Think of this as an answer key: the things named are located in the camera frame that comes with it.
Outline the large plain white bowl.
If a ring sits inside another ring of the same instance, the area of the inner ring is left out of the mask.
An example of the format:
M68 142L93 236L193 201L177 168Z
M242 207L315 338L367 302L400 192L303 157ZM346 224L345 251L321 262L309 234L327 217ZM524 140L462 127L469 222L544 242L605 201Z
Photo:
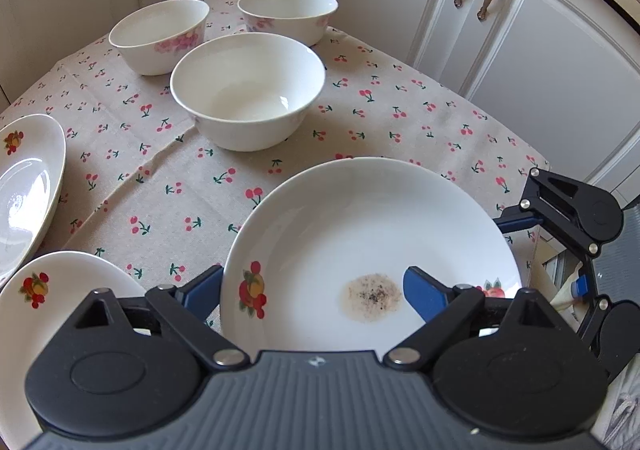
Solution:
M170 92L213 144L252 152L290 137L324 82L326 69L311 48L286 36L250 32L190 51L171 72Z

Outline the stained white fruit plate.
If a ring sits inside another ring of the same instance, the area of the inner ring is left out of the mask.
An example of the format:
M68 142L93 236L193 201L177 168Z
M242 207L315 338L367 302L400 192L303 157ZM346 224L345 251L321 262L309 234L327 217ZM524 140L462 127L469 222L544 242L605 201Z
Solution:
M402 292L413 266L495 297L522 284L494 221L451 181L384 158L317 165L274 189L235 238L222 333L250 355L382 354L422 325Z

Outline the cherry print tablecloth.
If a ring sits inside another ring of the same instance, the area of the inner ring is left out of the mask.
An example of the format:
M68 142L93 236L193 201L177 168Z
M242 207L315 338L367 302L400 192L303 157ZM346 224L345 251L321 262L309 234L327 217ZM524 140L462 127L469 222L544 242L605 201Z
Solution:
M151 288L223 262L250 211L309 166L362 155L422 165L491 215L547 166L487 112L343 31L329 29L316 52L326 66L318 100L293 136L255 153L209 143L168 77L138 76L105 39L59 60L1 116L49 114L66 136L41 251L103 257Z

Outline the white floral bowl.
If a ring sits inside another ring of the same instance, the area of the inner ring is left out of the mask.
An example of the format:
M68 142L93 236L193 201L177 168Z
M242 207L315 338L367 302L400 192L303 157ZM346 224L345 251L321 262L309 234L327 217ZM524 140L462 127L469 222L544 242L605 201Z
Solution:
M317 44L338 10L337 0L239 0L236 5L250 32L287 36Z
M204 42L209 12L201 0L154 3L122 18L107 40L140 76L171 73L184 55Z

